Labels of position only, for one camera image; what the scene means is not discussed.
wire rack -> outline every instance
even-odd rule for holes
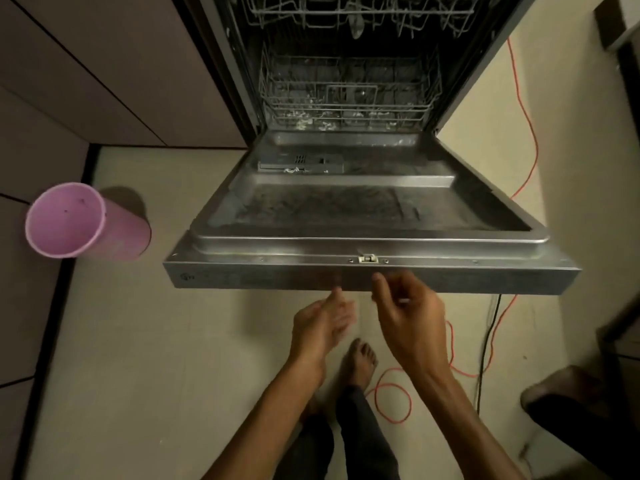
[[[247,22],[264,28],[291,18],[303,28],[337,29],[349,24],[354,38],[365,26],[372,30],[390,20],[398,36],[425,28],[430,16],[439,16],[443,29],[459,37],[469,30],[479,0],[239,0]]]
[[[279,55],[265,44],[259,91],[281,127],[422,128],[442,94],[437,50],[428,58]]]

pink plastic cup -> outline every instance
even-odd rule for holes
[[[77,182],[56,185],[38,197],[24,230],[31,247],[50,258],[132,260],[151,240],[146,220]]]

hand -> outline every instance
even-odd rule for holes
[[[326,355],[356,322],[355,303],[347,301],[340,288],[329,297],[316,301],[293,317],[293,332],[289,362],[302,363],[310,373],[318,374],[318,387],[326,375]]]
[[[391,353],[409,375],[451,375],[447,359],[444,303],[409,271],[373,275],[373,300]]]

foot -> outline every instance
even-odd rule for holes
[[[304,424],[304,422],[309,419],[309,417],[320,414],[321,411],[322,408],[320,407],[320,403],[316,399],[316,396],[311,396],[311,399],[309,399],[309,402],[305,406],[304,411],[302,411],[302,414],[300,414],[300,423]]]
[[[357,386],[364,391],[378,365],[375,352],[368,343],[355,339],[345,359],[349,367],[347,385]]]
[[[588,406],[603,397],[604,387],[580,367],[570,365],[526,389],[520,396],[520,405],[526,410],[528,405],[549,394],[569,397]]]

dishwasher door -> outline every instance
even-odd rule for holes
[[[164,266],[180,288],[560,294],[579,268],[544,226],[427,133],[267,131]]]

